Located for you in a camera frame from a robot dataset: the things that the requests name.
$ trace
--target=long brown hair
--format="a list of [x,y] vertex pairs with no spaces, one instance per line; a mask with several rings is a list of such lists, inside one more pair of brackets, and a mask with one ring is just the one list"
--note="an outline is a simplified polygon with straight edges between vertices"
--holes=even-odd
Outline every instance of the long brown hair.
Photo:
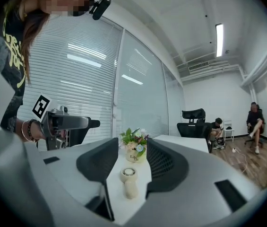
[[[26,0],[10,0],[5,6],[5,11],[9,13],[10,11],[15,9],[19,10],[20,4],[25,3],[25,1]],[[24,56],[24,67],[26,70],[27,81],[30,84],[28,61],[30,56],[30,46],[32,45],[35,37],[41,31],[43,25],[48,21],[49,14],[42,12],[34,16],[26,16],[24,11],[22,11],[21,17],[25,17],[21,54]]]

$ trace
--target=wooden floor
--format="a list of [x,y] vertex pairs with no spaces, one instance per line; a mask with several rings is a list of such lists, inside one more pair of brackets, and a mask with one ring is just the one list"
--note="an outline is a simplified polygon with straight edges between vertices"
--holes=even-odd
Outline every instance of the wooden floor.
[[248,167],[243,174],[263,189],[267,185],[267,143],[264,143],[263,147],[259,147],[260,154],[257,155],[255,154],[255,144],[253,143],[250,147],[252,142],[247,142],[247,145],[244,146],[245,140],[249,140],[249,137],[235,138],[234,142],[226,140],[226,148],[212,150],[212,154],[242,172],[246,167],[246,161],[244,156],[232,152],[233,148],[237,148],[246,156],[248,162]]

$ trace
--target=green leaves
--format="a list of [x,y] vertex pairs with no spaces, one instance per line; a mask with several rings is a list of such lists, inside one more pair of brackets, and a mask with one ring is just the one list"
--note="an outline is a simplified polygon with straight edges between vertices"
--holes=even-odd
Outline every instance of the green leaves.
[[131,128],[128,128],[127,130],[126,130],[126,136],[130,136],[131,135]]
[[146,145],[147,144],[147,140],[141,140],[140,144],[141,145]]
[[134,130],[134,131],[132,132],[132,135],[134,135],[139,129],[140,129],[140,128],[137,128],[136,130]]
[[146,147],[144,147],[143,151],[138,152],[137,157],[142,156],[142,155],[144,154],[145,151],[146,151]]
[[127,135],[123,137],[122,140],[125,144],[128,144],[131,141],[130,136],[127,136]]

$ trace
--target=flower pot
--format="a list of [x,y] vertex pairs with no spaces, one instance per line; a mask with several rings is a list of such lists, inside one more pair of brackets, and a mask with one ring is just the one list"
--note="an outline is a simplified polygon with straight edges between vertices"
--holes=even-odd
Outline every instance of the flower pot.
[[137,155],[138,155],[137,150],[128,149],[126,153],[126,159],[133,163],[142,163],[146,160],[147,150],[140,157],[137,157]]

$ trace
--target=office chair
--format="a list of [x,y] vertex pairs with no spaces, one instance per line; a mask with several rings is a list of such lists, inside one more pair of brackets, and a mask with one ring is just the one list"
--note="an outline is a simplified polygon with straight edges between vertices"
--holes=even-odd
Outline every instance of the office chair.
[[208,150],[211,153],[211,144],[208,144],[210,137],[210,132],[212,130],[212,125],[210,123],[205,123],[206,112],[204,109],[200,108],[192,111],[182,111],[182,117],[184,119],[189,119],[189,123],[178,123],[177,129],[181,137],[187,138],[205,138],[208,146]]
[[189,123],[194,123],[195,119],[197,119],[197,122],[205,122],[206,112],[202,108],[192,111],[182,111],[182,117],[189,119]]
[[[257,105],[257,107],[258,107],[258,111],[262,113],[262,109],[259,108],[259,105]],[[261,126],[261,128],[260,128],[260,134],[262,134],[262,133],[264,132],[264,129],[265,129],[265,122],[262,124],[262,126]],[[251,127],[248,126],[248,135],[249,135],[250,133],[251,133]],[[248,142],[252,142],[251,145],[250,145],[250,147],[251,147],[252,144],[253,144],[253,142],[255,142],[255,139],[253,138],[253,139],[250,139],[250,140],[246,140],[246,141],[245,141],[245,146],[246,146],[246,144],[247,144]],[[263,146],[263,141],[262,141],[261,138],[259,138],[259,144],[261,144],[261,147]]]
[[212,130],[212,124],[210,123],[178,123],[177,129],[181,137],[187,138],[204,138],[208,146],[208,151],[212,152],[211,144],[208,144],[210,132]]

